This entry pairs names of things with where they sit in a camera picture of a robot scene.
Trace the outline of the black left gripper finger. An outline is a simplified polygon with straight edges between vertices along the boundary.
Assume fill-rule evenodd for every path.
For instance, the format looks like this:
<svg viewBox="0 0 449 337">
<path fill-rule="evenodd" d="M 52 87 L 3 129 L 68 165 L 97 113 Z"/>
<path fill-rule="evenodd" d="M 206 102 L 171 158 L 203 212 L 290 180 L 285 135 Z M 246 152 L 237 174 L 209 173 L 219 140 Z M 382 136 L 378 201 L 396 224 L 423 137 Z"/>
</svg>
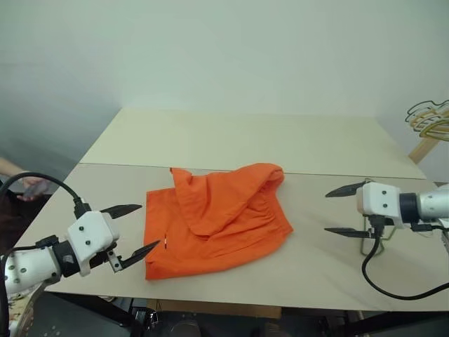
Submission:
<svg viewBox="0 0 449 337">
<path fill-rule="evenodd" d="M 151 244 L 148 244 L 146 246 L 143 246 L 142 248 L 134 251 L 131 256 L 125 260 L 119 259 L 119 265 L 124 270 L 137 262 L 143 260 L 159 243 L 160 241 L 157 240 L 155 242 L 152 242 Z"/>
<path fill-rule="evenodd" d="M 108 214 L 111 219 L 117 219 L 141 208 L 142 206 L 139 204 L 119 204 L 103 209 L 100 212 Z"/>
</svg>

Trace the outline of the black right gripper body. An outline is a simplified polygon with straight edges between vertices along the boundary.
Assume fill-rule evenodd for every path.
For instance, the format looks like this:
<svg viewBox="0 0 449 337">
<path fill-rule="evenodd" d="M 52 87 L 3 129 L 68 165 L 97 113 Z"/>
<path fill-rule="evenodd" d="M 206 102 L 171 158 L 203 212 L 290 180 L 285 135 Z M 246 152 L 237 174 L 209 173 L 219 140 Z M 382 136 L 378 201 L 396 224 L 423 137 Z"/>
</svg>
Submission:
<svg viewBox="0 0 449 337">
<path fill-rule="evenodd" d="M 379 215 L 368 216 L 368 221 L 370 223 L 369 233 L 371 239 L 382 238 L 385 227 L 393 225 L 393 220 L 391 218 Z"/>
</svg>

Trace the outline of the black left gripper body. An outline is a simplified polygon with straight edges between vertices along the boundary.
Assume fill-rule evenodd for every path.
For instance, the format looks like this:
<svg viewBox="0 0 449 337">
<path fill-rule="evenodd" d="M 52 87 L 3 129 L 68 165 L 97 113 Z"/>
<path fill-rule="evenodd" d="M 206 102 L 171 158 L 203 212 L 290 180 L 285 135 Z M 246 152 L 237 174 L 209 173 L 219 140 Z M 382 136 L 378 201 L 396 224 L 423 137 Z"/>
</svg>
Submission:
<svg viewBox="0 0 449 337">
<path fill-rule="evenodd" d="M 116 248 L 116 242 L 111 246 L 96 253 L 89 261 L 91 269 L 102 265 L 103 263 L 109 263 L 114 272 L 123 270 L 120 258 L 116 255 L 114 249 Z"/>
</svg>

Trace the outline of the bystander bare hand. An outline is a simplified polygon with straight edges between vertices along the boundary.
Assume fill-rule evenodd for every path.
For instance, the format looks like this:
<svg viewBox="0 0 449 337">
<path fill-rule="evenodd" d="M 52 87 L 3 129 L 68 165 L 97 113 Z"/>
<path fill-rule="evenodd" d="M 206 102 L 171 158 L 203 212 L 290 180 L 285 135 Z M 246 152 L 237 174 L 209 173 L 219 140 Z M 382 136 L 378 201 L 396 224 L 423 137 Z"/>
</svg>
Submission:
<svg viewBox="0 0 449 337">
<path fill-rule="evenodd" d="M 17 194 L 17 198 L 21 201 L 33 201 L 42 196 L 48 189 L 48 181 L 38 177 L 24 177 L 20 179 L 24 192 Z"/>
</svg>

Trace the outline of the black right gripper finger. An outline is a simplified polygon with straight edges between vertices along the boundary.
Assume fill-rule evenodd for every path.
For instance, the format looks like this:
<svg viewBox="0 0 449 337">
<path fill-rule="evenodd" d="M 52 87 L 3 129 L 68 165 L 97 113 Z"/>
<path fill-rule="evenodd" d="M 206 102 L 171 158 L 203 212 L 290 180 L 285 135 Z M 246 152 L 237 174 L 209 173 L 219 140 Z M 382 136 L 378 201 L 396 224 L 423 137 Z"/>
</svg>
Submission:
<svg viewBox="0 0 449 337">
<path fill-rule="evenodd" d="M 326 198 L 331 197 L 348 197 L 356 194 L 357 189 L 363 187 L 366 184 L 366 181 L 362 181 L 360 183 L 354 183 L 350 185 L 344 185 L 338 187 L 326 194 Z"/>
<path fill-rule="evenodd" d="M 332 232 L 334 234 L 339 234 L 339 235 L 342 235 L 345 237 L 351 237 L 351 238 L 364 239 L 367 237 L 366 231 L 355 230 L 355 229 L 349 228 L 349 227 L 328 227 L 328 228 L 325 228 L 325 231 Z"/>
</svg>

